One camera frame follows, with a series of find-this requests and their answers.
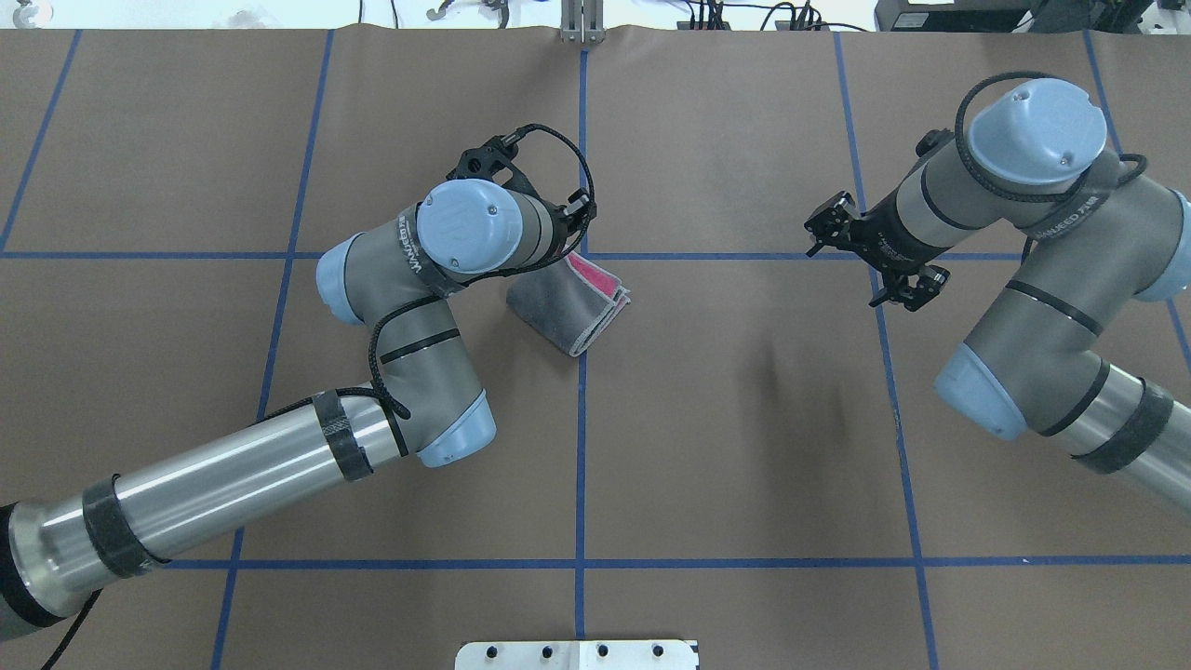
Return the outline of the silver grey second robot arm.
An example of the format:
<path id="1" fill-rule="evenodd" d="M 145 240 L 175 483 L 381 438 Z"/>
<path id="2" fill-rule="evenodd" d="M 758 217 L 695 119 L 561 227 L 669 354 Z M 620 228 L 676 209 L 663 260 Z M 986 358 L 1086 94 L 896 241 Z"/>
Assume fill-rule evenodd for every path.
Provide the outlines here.
<path id="1" fill-rule="evenodd" d="M 414 455 L 444 467 L 495 420 L 449 306 L 485 278 L 563 259 L 596 217 L 584 187 L 551 205 L 510 180 L 451 179 L 316 264 L 328 309 L 369 332 L 369 378 L 314 392 L 230 436 L 111 475 L 54 505 L 4 506 L 4 640 L 67 619 L 106 586 Z"/>

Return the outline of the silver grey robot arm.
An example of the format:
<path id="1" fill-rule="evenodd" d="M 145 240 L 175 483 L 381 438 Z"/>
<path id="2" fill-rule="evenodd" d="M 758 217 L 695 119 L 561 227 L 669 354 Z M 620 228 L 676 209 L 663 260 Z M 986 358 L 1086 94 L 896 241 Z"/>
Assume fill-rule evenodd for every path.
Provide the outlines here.
<path id="1" fill-rule="evenodd" d="M 1187 196 L 1147 158 L 1106 145 L 1089 92 L 1046 73 L 1000 73 L 958 104 L 952 129 L 867 211 L 838 192 L 805 221 L 810 253 L 834 248 L 879 276 L 872 308 L 922 308 L 949 273 L 939 256 L 1008 221 L 1016 273 L 937 374 L 936 394 L 991 436 L 1060 442 L 1073 462 L 1187 513 L 1190 414 L 1162 386 L 1095 351 L 1127 302 L 1187 288 Z"/>

